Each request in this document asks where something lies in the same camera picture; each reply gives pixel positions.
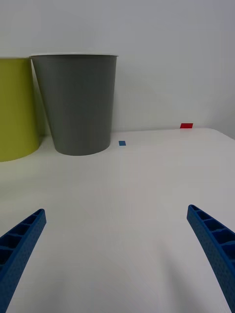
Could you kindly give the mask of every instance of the white wall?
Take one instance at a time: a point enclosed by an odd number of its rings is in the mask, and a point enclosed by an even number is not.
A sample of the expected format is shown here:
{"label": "white wall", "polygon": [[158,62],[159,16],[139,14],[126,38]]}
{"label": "white wall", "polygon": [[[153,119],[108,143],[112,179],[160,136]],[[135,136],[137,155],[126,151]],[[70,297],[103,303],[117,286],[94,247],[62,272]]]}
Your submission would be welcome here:
{"label": "white wall", "polygon": [[1,0],[0,54],[117,53],[114,130],[193,122],[235,137],[234,12],[234,0]]}

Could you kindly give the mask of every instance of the yellow bucket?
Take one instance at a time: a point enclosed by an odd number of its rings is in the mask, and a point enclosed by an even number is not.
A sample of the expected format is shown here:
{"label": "yellow bucket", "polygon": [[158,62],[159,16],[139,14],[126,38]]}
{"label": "yellow bucket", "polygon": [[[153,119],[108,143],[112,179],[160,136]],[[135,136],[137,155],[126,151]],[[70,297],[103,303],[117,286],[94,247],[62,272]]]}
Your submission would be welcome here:
{"label": "yellow bucket", "polygon": [[0,58],[0,161],[15,160],[39,147],[29,58]]}

